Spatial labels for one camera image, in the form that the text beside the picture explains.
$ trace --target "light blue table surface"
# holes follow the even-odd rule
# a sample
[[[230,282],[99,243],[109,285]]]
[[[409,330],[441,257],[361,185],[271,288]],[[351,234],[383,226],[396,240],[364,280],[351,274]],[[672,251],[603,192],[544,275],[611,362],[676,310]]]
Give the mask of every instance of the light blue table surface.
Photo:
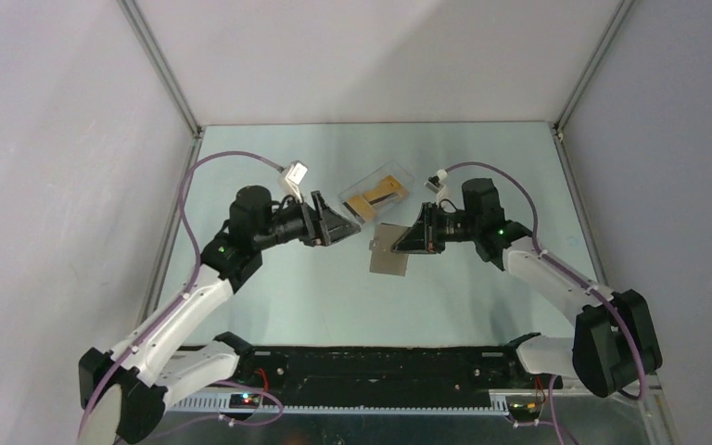
[[[337,211],[337,195],[395,159],[415,179],[412,193],[380,223],[411,225],[421,203],[435,199],[426,178],[456,162],[478,160],[512,174],[531,194],[540,215],[540,239],[572,266],[594,277],[582,228],[544,122],[316,124],[208,127],[200,157],[224,150],[253,151],[281,165],[300,159],[310,167],[306,196],[321,190]],[[247,158],[216,159],[198,169],[187,215],[201,246],[228,218],[239,188],[268,187],[282,197],[278,173]],[[478,167],[453,172],[452,200],[460,185],[492,177],[507,218],[531,225],[522,195],[506,180]],[[263,252],[263,266],[207,320],[186,344],[208,343],[233,331],[253,344],[452,346],[491,345],[528,332],[573,335],[563,315],[528,285],[481,262],[472,244],[449,244],[441,255],[412,256],[406,276],[369,273],[374,225],[330,248],[292,242]],[[160,304],[173,298],[193,264],[182,229],[176,238]]]

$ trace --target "black arm housing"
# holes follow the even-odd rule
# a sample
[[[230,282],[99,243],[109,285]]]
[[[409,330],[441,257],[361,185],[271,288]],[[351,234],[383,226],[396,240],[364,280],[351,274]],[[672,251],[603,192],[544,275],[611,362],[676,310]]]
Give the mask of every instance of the black arm housing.
[[[519,222],[507,221],[491,179],[463,183],[463,210],[447,212],[432,202],[422,204],[413,226],[392,247],[396,253],[441,253],[447,242],[473,241],[484,262],[503,270],[503,251],[531,233]]]
[[[331,246],[361,230],[331,210],[321,192],[312,192],[311,199],[314,208],[291,199],[275,209],[267,188],[242,188],[231,204],[230,220],[203,248],[202,263],[229,279],[236,292],[263,265],[261,252],[267,248],[294,239],[311,247]]]

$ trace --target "yellow object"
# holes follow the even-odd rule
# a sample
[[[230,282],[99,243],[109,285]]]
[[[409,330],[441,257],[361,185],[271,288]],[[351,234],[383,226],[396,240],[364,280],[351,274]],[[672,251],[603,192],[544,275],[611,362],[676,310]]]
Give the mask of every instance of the yellow object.
[[[362,223],[368,223],[377,216],[380,208],[407,196],[408,190],[394,176],[389,175],[380,180],[375,188],[350,197],[345,204],[351,213],[362,220]]]

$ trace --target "white connector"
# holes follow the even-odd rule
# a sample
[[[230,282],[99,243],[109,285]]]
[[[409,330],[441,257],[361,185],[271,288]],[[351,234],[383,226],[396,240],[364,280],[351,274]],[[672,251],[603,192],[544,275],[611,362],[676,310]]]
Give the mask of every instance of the white connector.
[[[304,197],[301,195],[301,190],[299,189],[299,184],[301,180],[304,179],[304,175],[307,174],[307,166],[301,163],[300,160],[294,160],[280,173],[280,177],[277,178],[277,183],[280,184],[280,188],[283,191],[293,196],[298,203],[304,201]]]
[[[435,203],[440,206],[440,201],[449,198],[449,187],[443,181],[449,176],[445,170],[440,169],[435,173],[435,176],[429,178],[425,186],[435,193]]]

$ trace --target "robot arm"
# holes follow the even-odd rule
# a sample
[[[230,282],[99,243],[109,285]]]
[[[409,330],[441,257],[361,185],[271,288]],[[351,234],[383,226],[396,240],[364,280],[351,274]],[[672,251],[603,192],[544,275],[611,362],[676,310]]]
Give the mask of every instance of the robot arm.
[[[107,353],[90,349],[81,357],[78,367],[85,407],[117,358],[129,353],[105,386],[121,387],[116,433],[128,443],[144,439],[177,401],[235,374],[239,357],[247,352],[241,349],[243,340],[233,335],[217,336],[202,350],[179,360],[172,360],[172,355],[206,316],[258,271],[263,250],[294,239],[311,247],[331,246],[360,231],[358,225],[333,212],[320,192],[311,194],[314,207],[302,202],[298,179],[297,187],[289,190],[294,199],[279,208],[274,207],[268,189],[242,188],[231,204],[230,220],[203,248],[200,272],[189,291],[157,309]],[[137,344],[139,337],[144,340]]]
[[[442,188],[439,183],[433,185],[438,190]],[[595,283],[534,243],[527,227],[504,218],[498,191],[490,179],[466,181],[462,191],[463,210],[447,212],[436,203],[423,204],[416,223],[392,251],[432,254],[441,253],[447,242],[473,242],[484,262],[522,279],[550,301],[575,327],[575,336],[536,335],[523,341],[517,355],[526,371],[579,378],[600,397],[607,397],[638,378],[628,339],[614,328],[612,316],[595,299],[594,290],[626,322],[641,353],[645,373],[662,365],[648,305],[640,294],[633,290],[617,293]],[[589,286],[583,288],[581,283]]]

